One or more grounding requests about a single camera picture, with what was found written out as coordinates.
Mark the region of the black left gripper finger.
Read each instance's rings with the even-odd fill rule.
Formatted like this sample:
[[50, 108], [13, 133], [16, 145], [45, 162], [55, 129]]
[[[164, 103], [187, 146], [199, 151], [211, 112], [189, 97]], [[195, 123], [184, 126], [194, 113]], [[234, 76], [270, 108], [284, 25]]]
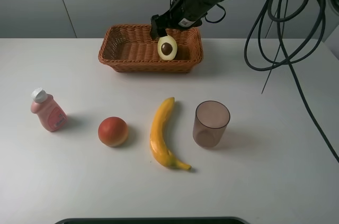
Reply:
[[151, 17], [150, 37], [152, 39], [167, 36], [166, 28], [167, 28], [167, 18], [165, 15], [156, 14]]

